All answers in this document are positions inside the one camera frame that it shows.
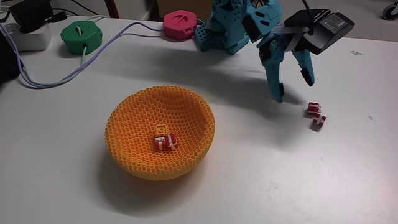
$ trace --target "tabletop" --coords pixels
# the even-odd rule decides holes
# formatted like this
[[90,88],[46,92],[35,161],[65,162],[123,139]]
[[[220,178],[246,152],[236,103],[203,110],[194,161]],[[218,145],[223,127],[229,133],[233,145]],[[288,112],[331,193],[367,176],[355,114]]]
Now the tabletop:
[[[79,19],[51,24],[48,49],[22,54],[37,81],[79,66],[60,38]],[[103,43],[131,22],[98,21]],[[339,40],[312,55],[313,87],[287,53],[278,104],[254,44],[228,55],[134,35],[158,35],[141,26],[127,33],[65,85],[0,87],[0,223],[398,223],[398,43]],[[104,143],[113,109],[155,85],[195,91],[216,121],[199,166],[161,182],[123,171]],[[320,131],[309,101],[327,117]]]

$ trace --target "black cable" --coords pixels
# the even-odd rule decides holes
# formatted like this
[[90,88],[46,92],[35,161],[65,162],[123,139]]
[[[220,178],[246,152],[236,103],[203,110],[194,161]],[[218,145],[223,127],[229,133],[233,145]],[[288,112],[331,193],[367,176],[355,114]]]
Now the black cable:
[[71,10],[68,10],[68,9],[61,9],[61,8],[51,8],[51,9],[52,9],[52,10],[61,10],[61,11],[65,11],[65,12],[72,13],[72,14],[75,15],[75,16],[79,16],[77,13],[72,12]]
[[308,5],[306,0],[302,0],[302,2],[304,3],[305,8],[307,9],[307,13],[308,13],[308,17],[310,18],[310,22],[312,22],[310,6]]
[[10,13],[11,13],[10,10],[8,10],[7,15],[4,18],[0,19],[0,22],[6,22],[8,17],[10,16]]
[[86,9],[87,11],[89,11],[89,12],[95,14],[95,15],[98,15],[98,13],[96,13],[95,11],[92,11],[92,10],[86,8],[84,5],[82,5],[82,4],[78,3],[78,2],[76,2],[75,0],[71,0],[71,1],[73,1],[73,2],[76,3],[76,4],[78,4],[78,5],[79,5],[80,7],[82,7],[83,9]]

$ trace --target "cable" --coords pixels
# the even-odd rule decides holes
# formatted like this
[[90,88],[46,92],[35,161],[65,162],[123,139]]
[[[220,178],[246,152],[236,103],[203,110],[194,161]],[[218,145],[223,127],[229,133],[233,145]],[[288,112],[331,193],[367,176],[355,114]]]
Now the cable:
[[51,8],[51,9],[52,9],[52,10],[61,10],[61,11],[65,11],[65,12],[72,13],[72,14],[75,15],[75,16],[79,16],[77,13],[72,12],[71,10],[68,10],[68,9],[62,9],[62,8]]
[[302,0],[302,2],[304,3],[305,8],[307,9],[307,13],[308,13],[308,18],[310,19],[310,22],[312,22],[312,16],[311,16],[311,9],[310,6],[308,5],[306,0]]
[[85,20],[92,20],[95,18],[109,18],[109,16],[104,16],[104,15],[95,15],[95,16],[90,16],[89,18],[85,19]]
[[[61,81],[64,81],[64,80],[70,81],[72,78],[76,77],[76,75],[77,75],[79,72],[81,72],[81,70],[83,70],[85,67],[87,67],[89,64],[91,64],[91,63],[102,53],[102,51],[103,51],[109,44],[111,44],[111,43],[114,42],[117,38],[119,38],[128,28],[130,28],[131,26],[136,25],[136,24],[142,25],[142,26],[144,26],[144,27],[146,27],[147,29],[150,29],[150,30],[152,30],[152,31],[157,31],[157,32],[162,32],[162,31],[163,31],[162,29],[155,29],[155,28],[149,27],[148,25],[143,24],[143,23],[141,23],[141,22],[133,22],[133,23],[129,24],[127,27],[125,27],[121,32],[119,32],[118,34],[116,34],[111,40],[109,40],[109,41],[108,41],[108,42],[107,42],[107,43],[106,43],[106,44],[105,44],[105,45],[104,45],[104,46],[103,46],[91,59],[89,59],[89,60],[88,60],[87,62],[85,62],[84,64],[80,65],[80,67],[78,67],[76,70],[74,70],[73,72],[71,72],[71,74],[69,74],[69,75],[67,75],[65,78],[61,79],[60,82],[61,82]],[[28,78],[29,76],[27,76],[27,75],[25,74],[25,72],[23,71],[23,69],[22,69],[22,67],[21,67],[21,57],[20,57],[20,55],[19,55],[17,46],[15,45],[15,42],[13,41],[13,39],[12,39],[11,36],[9,35],[8,31],[4,28],[3,25],[0,24],[0,28],[1,28],[1,29],[4,31],[4,33],[7,35],[7,37],[8,37],[9,40],[11,41],[12,46],[14,47],[14,50],[15,50],[16,55],[17,55],[18,68],[19,68],[19,71],[20,71],[20,73],[21,73],[21,76],[22,76],[22,78],[25,80],[25,82],[27,82],[27,83],[30,84],[31,86],[34,86],[35,88],[38,88],[38,89],[52,88],[52,87],[57,86],[57,85],[43,86],[43,85],[40,85],[40,84],[35,84],[35,83],[33,82],[34,80],[30,80],[30,79]]]
[[7,11],[7,15],[6,15],[4,18],[0,19],[0,22],[6,22],[7,19],[8,19],[8,17],[10,16],[10,13],[11,13],[11,11],[8,10],[8,11]]
[[82,7],[83,9],[86,9],[87,11],[89,11],[89,12],[95,14],[95,15],[98,15],[98,13],[96,13],[95,11],[92,11],[91,9],[88,9],[87,7],[85,7],[84,5],[82,5],[82,4],[78,3],[78,2],[76,2],[75,0],[71,0],[71,1],[73,1],[73,2],[76,3],[76,4],[78,4],[78,5],[79,5],[80,7]]
[[201,23],[203,24],[203,20],[197,18],[197,21],[198,21],[198,22],[201,22]]
[[[77,28],[77,30],[78,30],[79,35],[83,35],[83,33],[81,32],[80,27],[79,27],[79,26],[76,26],[76,28]],[[87,46],[83,49],[83,55],[81,56],[81,65],[83,65],[84,62],[85,62],[85,59],[86,59],[86,50],[87,50]],[[46,86],[46,87],[49,87],[49,88],[50,88],[50,87],[59,86],[59,85],[62,85],[62,84],[64,84],[64,83],[69,82],[70,80],[74,79],[74,78],[81,72],[81,70],[80,70],[79,72],[77,72],[76,74],[72,75],[71,77],[67,78],[67,79],[64,79],[64,80],[61,80],[61,81],[58,81],[58,82],[51,82],[51,83],[41,83],[41,82],[35,81],[34,78],[33,78],[33,77],[30,75],[30,73],[28,72],[28,70],[26,69],[26,67],[25,67],[25,72],[26,72],[26,75],[27,75],[28,79],[29,79],[32,83],[34,83],[34,84],[36,84],[36,85],[42,85],[42,86]]]

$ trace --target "black plug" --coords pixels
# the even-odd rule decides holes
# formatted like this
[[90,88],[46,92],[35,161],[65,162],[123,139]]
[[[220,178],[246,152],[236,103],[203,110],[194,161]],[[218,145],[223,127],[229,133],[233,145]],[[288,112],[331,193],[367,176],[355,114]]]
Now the black plug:
[[47,19],[47,22],[48,23],[59,22],[59,21],[65,20],[67,18],[68,18],[67,13],[65,11],[62,11],[62,12],[58,12],[50,19]]

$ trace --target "orange bowl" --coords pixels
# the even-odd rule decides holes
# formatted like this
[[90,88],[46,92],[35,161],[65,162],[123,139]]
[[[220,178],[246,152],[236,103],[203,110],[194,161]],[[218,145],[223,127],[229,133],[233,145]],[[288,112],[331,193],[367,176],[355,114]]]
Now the orange bowl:
[[[155,127],[166,124],[175,149],[155,150]],[[196,93],[178,86],[155,86],[123,100],[105,130],[109,153],[124,170],[147,180],[186,174],[204,158],[213,141],[211,109]]]

